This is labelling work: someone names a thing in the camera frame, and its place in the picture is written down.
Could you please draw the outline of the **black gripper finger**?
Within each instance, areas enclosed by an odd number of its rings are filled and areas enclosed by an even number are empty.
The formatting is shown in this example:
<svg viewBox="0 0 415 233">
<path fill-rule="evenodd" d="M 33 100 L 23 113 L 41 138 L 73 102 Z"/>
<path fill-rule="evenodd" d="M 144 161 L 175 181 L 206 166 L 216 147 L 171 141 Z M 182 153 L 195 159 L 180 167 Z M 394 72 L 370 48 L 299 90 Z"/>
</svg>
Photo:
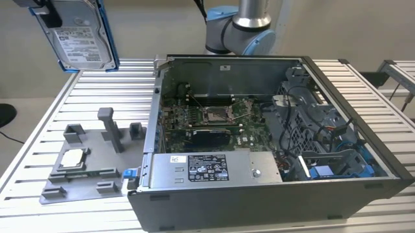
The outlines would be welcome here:
<svg viewBox="0 0 415 233">
<path fill-rule="evenodd" d="M 56 11 L 56 8 L 55 8 L 52 1 L 41 0 L 40 3 L 41 3 L 41 6 L 45 7 L 45 9 L 47 9 L 47 13 L 40 16 L 40 18 L 43 19 L 43 21 L 45 23 L 45 26 L 48 28 L 61 27 L 63 26 L 63 20 L 61 20 L 60 15 Z"/>
</svg>

